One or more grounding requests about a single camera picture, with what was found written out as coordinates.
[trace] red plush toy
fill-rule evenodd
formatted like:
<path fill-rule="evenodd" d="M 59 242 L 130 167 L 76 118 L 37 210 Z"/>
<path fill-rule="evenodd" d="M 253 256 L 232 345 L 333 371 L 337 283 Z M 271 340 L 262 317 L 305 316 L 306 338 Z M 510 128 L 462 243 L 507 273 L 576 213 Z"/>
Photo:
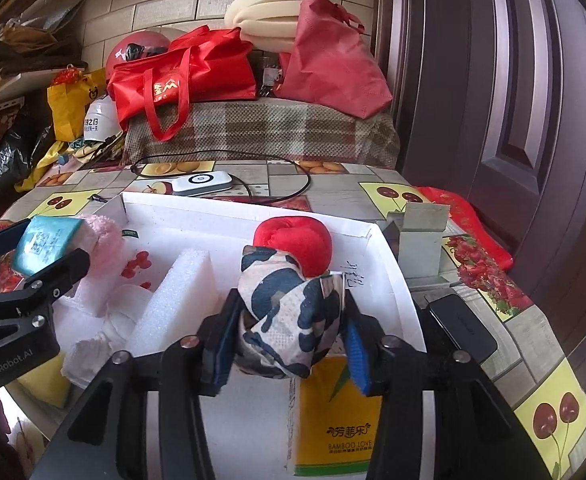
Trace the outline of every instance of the red plush toy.
<path fill-rule="evenodd" d="M 276 216 L 257 226 L 253 245 L 291 253 L 305 278 L 324 274 L 331 263 L 333 245 L 324 224 L 308 216 Z"/>

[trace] white electronic device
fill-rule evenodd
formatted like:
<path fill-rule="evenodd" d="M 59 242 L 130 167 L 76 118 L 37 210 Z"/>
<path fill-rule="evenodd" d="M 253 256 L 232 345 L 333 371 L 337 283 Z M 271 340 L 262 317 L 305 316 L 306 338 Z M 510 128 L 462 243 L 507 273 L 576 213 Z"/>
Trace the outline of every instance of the white electronic device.
<path fill-rule="evenodd" d="M 233 178 L 226 171 L 207 171 L 181 176 L 172 184 L 174 195 L 197 196 L 231 189 Z"/>

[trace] metal bolt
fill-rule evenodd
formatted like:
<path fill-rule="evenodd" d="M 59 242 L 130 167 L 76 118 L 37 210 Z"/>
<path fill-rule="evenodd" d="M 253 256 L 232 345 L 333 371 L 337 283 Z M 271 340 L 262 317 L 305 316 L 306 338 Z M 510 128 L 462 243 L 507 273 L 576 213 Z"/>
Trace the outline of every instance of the metal bolt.
<path fill-rule="evenodd" d="M 471 361 L 471 355 L 464 350 L 455 350 L 453 352 L 453 360 L 456 363 L 466 364 Z"/>
<path fill-rule="evenodd" d="M 44 326 L 44 323 L 46 322 L 46 318 L 44 316 L 35 316 L 33 318 L 33 321 L 31 321 L 31 323 L 33 324 L 33 326 L 35 328 L 39 328 L 41 326 Z"/>
<path fill-rule="evenodd" d="M 180 339 L 182 348 L 195 348 L 199 345 L 199 338 L 196 335 L 187 335 Z"/>
<path fill-rule="evenodd" d="M 400 338 L 396 335 L 385 335 L 379 340 L 384 348 L 400 348 Z"/>
<path fill-rule="evenodd" d="M 122 363 L 128 361 L 129 357 L 131 357 L 131 354 L 129 354 L 126 350 L 120 350 L 119 352 L 115 352 L 110 360 L 113 361 L 116 365 L 121 365 Z"/>

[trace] red tote bag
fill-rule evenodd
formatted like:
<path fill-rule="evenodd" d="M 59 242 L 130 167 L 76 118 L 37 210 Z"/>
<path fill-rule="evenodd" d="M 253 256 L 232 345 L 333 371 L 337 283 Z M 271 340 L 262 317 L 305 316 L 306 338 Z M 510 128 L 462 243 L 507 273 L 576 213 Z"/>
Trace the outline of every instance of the red tote bag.
<path fill-rule="evenodd" d="M 240 29 L 204 25 L 171 41 L 168 52 L 116 64 L 108 82 L 122 129 L 146 113 L 157 140 L 172 139 L 186 122 L 191 102 L 255 99 L 255 78 L 247 59 L 253 45 Z M 162 131 L 156 106 L 176 103 L 178 117 Z"/>
<path fill-rule="evenodd" d="M 329 0 L 303 0 L 291 57 L 280 54 L 286 69 L 275 95 L 361 119 L 385 108 L 393 97 L 359 37 L 362 33 L 361 21 L 344 7 Z"/>

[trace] green stripe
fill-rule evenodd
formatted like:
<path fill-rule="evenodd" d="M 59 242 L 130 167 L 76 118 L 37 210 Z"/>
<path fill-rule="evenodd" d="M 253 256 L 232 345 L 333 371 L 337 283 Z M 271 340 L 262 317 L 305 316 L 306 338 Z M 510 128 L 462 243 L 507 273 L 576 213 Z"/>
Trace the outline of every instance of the green stripe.
<path fill-rule="evenodd" d="M 369 468 L 368 460 L 341 464 L 296 465 L 295 476 L 326 476 L 364 473 Z"/>

